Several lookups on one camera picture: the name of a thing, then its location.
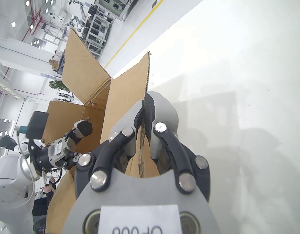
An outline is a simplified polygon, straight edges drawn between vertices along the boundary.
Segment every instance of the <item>yellow floor line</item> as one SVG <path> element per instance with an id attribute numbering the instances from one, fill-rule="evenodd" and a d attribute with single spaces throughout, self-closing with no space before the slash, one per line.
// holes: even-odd
<path id="1" fill-rule="evenodd" d="M 119 51 L 122 50 L 122 48 L 127 44 L 127 42 L 131 39 L 131 37 L 137 32 L 137 30 L 146 22 L 146 20 L 153 14 L 153 12 L 161 5 L 161 3 L 164 0 L 159 1 L 159 3 L 151 10 L 151 12 L 147 15 L 147 17 L 145 17 L 145 19 L 139 24 L 139 26 L 134 30 L 134 32 L 129 36 L 129 38 L 124 42 L 124 44 L 122 44 L 122 46 L 120 47 L 120 49 L 118 49 L 118 51 L 115 53 L 115 55 L 111 58 L 111 60 L 109 60 L 109 62 L 106 64 L 106 66 L 104 66 L 103 68 L 105 69 L 109 63 L 114 59 L 114 57 L 119 53 Z"/>

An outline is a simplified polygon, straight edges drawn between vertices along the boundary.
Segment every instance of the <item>green plant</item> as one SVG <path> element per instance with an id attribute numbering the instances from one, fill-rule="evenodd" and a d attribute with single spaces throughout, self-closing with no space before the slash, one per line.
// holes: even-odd
<path id="1" fill-rule="evenodd" d="M 70 90 L 65 86 L 65 84 L 62 83 L 62 81 L 58 81 L 58 80 L 49 81 L 49 86 L 52 89 L 58 89 L 59 91 L 63 90 L 63 91 L 70 92 Z"/>

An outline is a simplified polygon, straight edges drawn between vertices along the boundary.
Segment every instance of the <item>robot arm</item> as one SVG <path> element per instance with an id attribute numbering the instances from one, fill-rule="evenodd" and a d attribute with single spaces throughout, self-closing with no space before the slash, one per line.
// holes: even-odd
<path id="1" fill-rule="evenodd" d="M 150 156 L 160 176 L 125 175 L 144 122 Z M 146 92 L 111 130 L 108 140 L 80 156 L 74 179 L 77 198 L 61 234 L 97 234 L 102 206 L 177 204 L 184 234 L 220 233 L 209 208 L 207 160 L 177 138 L 178 115 L 159 93 Z"/>
<path id="2" fill-rule="evenodd" d="M 11 152 L 0 160 L 0 221 L 6 225 L 4 234 L 34 233 L 34 181 L 52 168 L 70 169 L 75 166 L 80 156 L 75 152 L 76 144 L 92 132 L 91 123 L 81 120 L 62 138 L 41 149 L 34 139 L 42 138 L 47 116 L 46 113 L 35 112 L 28 127 L 21 126 L 19 129 L 19 132 L 26 133 L 26 151 L 29 153 Z M 12 138 L 8 140 L 8 147 L 16 148 L 16 142 Z"/>
<path id="3" fill-rule="evenodd" d="M 86 20 L 86 15 L 84 13 L 84 8 L 83 8 L 83 3 L 81 3 L 78 0 L 69 0 L 69 5 L 71 5 L 71 3 L 78 3 L 80 5 L 80 10 L 81 10 L 81 15 L 82 15 L 82 19 Z M 79 20 L 78 17 L 72 15 L 70 21 L 67 23 L 68 26 L 72 25 L 74 27 L 74 23 L 73 21 L 76 21 L 76 27 L 77 27 L 77 31 L 81 32 L 82 28 L 84 27 L 84 22 L 82 22 L 81 20 Z"/>

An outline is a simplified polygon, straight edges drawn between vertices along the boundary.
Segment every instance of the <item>silver screw head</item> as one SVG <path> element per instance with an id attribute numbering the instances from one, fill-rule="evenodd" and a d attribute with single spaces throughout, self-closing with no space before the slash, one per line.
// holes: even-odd
<path id="1" fill-rule="evenodd" d="M 197 155 L 195 162 L 201 170 L 205 170 L 208 167 L 208 161 L 203 156 Z"/>
<path id="2" fill-rule="evenodd" d="M 90 154 L 83 154 L 79 157 L 78 164 L 82 167 L 87 166 L 91 161 Z"/>
<path id="3" fill-rule="evenodd" d="M 134 130 L 131 128 L 131 127 L 125 127 L 123 128 L 122 130 L 122 134 L 125 136 L 125 137 L 130 137 L 131 135 L 133 135 L 134 133 Z"/>
<path id="4" fill-rule="evenodd" d="M 196 180 L 190 173 L 182 173 L 178 177 L 180 187 L 186 192 L 193 192 L 196 189 Z"/>
<path id="5" fill-rule="evenodd" d="M 117 135 L 118 135 L 118 132 L 111 133 L 109 138 L 108 138 L 109 142 L 111 142 Z"/>
<path id="6" fill-rule="evenodd" d="M 107 174 L 102 171 L 96 171 L 92 174 L 90 178 L 90 186 L 93 190 L 99 190 L 102 188 L 107 182 Z"/>
<path id="7" fill-rule="evenodd" d="M 163 133 L 166 131 L 167 127 L 164 123 L 158 122 L 157 124 L 155 124 L 154 129 L 159 133 Z"/>

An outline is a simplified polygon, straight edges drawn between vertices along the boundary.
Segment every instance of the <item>open cardboard box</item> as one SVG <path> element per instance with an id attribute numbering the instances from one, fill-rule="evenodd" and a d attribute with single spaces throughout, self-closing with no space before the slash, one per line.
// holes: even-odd
<path id="1" fill-rule="evenodd" d="M 51 101 L 47 112 L 43 139 L 45 143 L 62 137 L 80 119 L 92 123 L 93 132 L 84 137 L 76 150 L 94 150 L 108 139 L 111 128 L 138 101 L 144 99 L 148 88 L 149 53 L 134 67 L 112 79 L 87 50 L 75 31 L 71 31 L 65 49 L 63 83 L 80 99 L 84 106 Z M 149 156 L 144 131 L 138 131 L 136 154 L 130 160 L 126 174 L 134 177 L 159 175 Z M 75 203 L 74 173 L 70 170 L 62 178 L 48 207 L 46 233 L 60 234 Z"/>

